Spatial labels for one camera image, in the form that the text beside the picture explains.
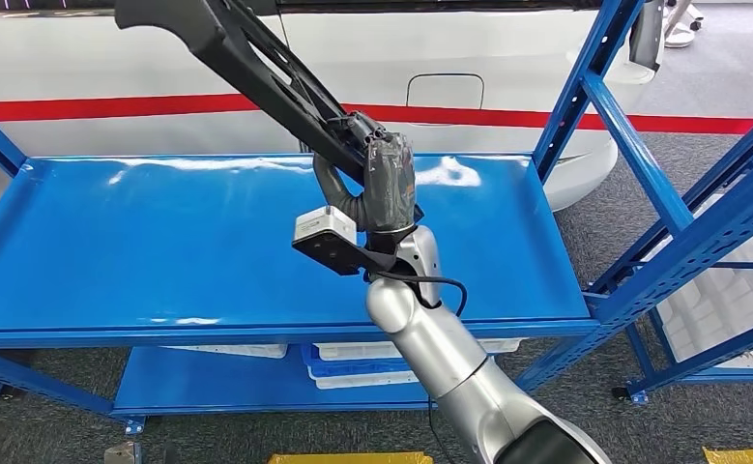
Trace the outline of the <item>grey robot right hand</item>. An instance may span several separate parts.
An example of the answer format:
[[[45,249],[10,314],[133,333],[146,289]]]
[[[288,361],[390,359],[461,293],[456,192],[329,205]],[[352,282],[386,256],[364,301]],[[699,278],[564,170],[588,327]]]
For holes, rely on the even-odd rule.
[[[363,154],[363,191],[353,195],[337,168],[315,155],[313,170],[327,203],[355,222],[360,232],[392,233],[413,226],[416,181],[407,137],[360,111],[331,118],[329,124],[334,134]]]

